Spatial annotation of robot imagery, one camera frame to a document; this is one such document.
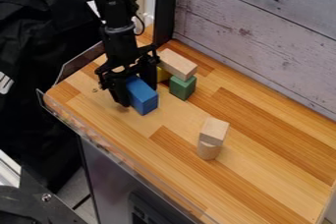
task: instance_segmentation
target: floor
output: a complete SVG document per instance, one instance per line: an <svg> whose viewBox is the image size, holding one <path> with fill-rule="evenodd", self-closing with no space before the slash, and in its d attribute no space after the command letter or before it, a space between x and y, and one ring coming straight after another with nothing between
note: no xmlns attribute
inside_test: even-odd
<svg viewBox="0 0 336 224"><path fill-rule="evenodd" d="M74 174L72 179L57 194L69 207L87 222L87 224L97 224L92 199L86 182L84 170L81 168Z"/></svg>

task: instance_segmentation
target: green block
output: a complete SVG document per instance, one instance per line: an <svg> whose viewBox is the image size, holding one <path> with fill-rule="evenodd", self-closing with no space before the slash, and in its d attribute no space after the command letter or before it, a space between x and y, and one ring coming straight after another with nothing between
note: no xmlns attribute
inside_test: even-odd
<svg viewBox="0 0 336 224"><path fill-rule="evenodd" d="M181 100L187 100L196 89L196 77L191 77L185 82L173 76L170 78L169 91Z"/></svg>

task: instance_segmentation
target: cable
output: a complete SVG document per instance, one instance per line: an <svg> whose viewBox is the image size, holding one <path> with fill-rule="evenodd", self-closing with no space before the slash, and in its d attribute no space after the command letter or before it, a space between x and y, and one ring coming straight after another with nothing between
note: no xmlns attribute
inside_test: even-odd
<svg viewBox="0 0 336 224"><path fill-rule="evenodd" d="M144 29L145 29L145 27L144 27L144 22L143 22L143 20L142 20L138 15L136 15L136 17L138 18L138 20L140 21L140 23L141 23L141 25L142 25L142 31L141 31L141 33L136 33L136 36L139 36L139 35L142 35L142 34L144 33Z"/></svg>

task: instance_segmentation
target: beige block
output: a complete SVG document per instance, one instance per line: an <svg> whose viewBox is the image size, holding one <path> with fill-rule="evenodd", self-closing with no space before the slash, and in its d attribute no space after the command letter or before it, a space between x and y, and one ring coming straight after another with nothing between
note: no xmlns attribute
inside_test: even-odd
<svg viewBox="0 0 336 224"><path fill-rule="evenodd" d="M158 64L160 68L183 81L188 80L197 71L197 64L168 48L160 53L160 60Z"/></svg>
<svg viewBox="0 0 336 224"><path fill-rule="evenodd" d="M230 124L216 118L207 118L199 134L199 140L222 145Z"/></svg>
<svg viewBox="0 0 336 224"><path fill-rule="evenodd" d="M197 147L197 155L201 159L211 160L215 159L219 155L220 150L221 146L199 141Z"/></svg>

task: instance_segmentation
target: blue block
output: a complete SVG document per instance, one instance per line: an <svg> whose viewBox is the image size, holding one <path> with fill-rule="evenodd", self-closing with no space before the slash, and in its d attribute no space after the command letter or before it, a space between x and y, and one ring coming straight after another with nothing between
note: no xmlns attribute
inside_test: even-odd
<svg viewBox="0 0 336 224"><path fill-rule="evenodd" d="M157 108L158 94L142 79L133 76L126 80L132 106L143 116Z"/></svg>

